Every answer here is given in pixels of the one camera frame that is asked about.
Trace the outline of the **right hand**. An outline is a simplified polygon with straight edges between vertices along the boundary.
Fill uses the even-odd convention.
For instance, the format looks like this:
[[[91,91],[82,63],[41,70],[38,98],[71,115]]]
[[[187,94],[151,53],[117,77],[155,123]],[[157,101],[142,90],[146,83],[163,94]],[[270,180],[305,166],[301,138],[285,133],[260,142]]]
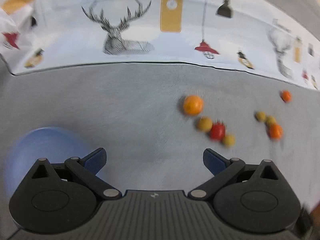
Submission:
[[[311,211],[310,217],[315,227],[320,227],[320,203]]]

